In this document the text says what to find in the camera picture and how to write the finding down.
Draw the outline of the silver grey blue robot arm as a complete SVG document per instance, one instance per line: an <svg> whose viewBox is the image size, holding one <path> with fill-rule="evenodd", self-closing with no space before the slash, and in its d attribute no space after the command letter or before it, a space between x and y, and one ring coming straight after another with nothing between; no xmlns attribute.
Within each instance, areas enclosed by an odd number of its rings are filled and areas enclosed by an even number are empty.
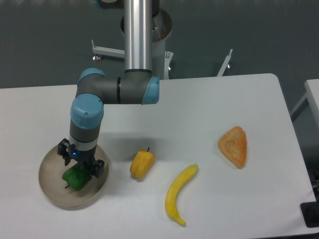
<svg viewBox="0 0 319 239"><path fill-rule="evenodd" d="M89 68L82 72L70 109L68 139L58 144L58 155L65 165L81 164L90 176L99 178L105 162L95 159L105 104L156 104L160 80L152 69L151 0L124 1L125 73L106 78L103 71Z"/></svg>

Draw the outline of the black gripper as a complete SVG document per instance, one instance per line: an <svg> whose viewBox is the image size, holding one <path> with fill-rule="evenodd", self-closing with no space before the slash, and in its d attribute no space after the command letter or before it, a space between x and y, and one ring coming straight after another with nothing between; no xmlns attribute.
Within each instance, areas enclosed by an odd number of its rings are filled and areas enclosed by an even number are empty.
<svg viewBox="0 0 319 239"><path fill-rule="evenodd" d="M67 166L72 159L79 163L83 163L89 170L90 175L100 178L104 173L105 162L101 159L95 159L96 147L90 150L81 151L75 148L75 144L71 144L69 140L63 139L58 144L57 154L64 159L64 165Z"/></svg>

